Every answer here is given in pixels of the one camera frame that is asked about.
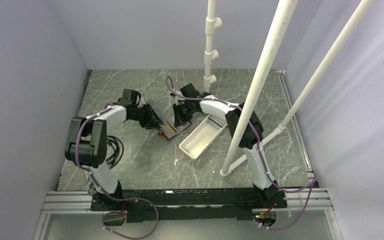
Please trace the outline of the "brown leather card holder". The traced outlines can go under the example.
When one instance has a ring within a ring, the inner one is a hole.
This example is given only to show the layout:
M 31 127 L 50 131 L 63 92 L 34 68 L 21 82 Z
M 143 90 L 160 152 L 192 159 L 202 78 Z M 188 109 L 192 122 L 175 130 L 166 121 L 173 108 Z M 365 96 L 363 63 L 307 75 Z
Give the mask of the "brown leather card holder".
M 157 135 L 167 141 L 171 141 L 190 126 L 192 126 L 191 121 L 188 121 L 179 127 L 175 127 L 171 120 L 166 120 L 163 122 L 163 125 L 160 125 L 160 128 L 157 131 Z

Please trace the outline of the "gold credit card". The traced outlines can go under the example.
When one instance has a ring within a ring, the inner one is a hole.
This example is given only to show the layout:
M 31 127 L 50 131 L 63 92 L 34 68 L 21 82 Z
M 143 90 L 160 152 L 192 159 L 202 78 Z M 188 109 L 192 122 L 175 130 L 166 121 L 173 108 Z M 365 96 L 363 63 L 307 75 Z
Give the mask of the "gold credit card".
M 168 136 L 174 136 L 178 133 L 178 129 L 174 127 L 170 120 L 164 122 L 163 129 Z

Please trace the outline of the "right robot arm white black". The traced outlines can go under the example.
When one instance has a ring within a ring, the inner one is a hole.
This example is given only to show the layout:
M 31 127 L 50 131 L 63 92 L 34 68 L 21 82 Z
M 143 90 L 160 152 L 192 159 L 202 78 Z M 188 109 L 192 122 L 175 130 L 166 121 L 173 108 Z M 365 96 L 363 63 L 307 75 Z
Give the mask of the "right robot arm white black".
M 179 97 L 172 106 L 175 126 L 192 119 L 195 113 L 214 115 L 227 123 L 230 135 L 238 128 L 244 104 L 231 103 L 219 99 L 209 92 L 199 93 L 192 83 L 182 87 L 180 93 L 169 89 L 172 95 Z M 270 172 L 263 150 L 264 128 L 257 115 L 252 112 L 239 141 L 238 147 L 244 152 L 253 177 L 253 194 L 250 198 L 233 201 L 238 207 L 286 208 L 284 192 L 277 187 L 277 181 Z

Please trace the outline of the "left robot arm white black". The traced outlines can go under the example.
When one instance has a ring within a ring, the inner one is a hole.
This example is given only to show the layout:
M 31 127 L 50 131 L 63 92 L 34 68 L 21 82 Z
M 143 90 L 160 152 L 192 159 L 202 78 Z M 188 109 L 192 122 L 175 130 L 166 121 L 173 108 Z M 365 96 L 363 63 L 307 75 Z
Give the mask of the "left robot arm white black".
M 125 89 L 121 98 L 108 103 L 103 110 L 87 117 L 74 117 L 69 126 L 65 158 L 83 170 L 104 196 L 104 204 L 111 210 L 124 203 L 122 185 L 107 164 L 107 132 L 121 123 L 132 120 L 145 130 L 159 129 L 163 121 L 142 95 Z

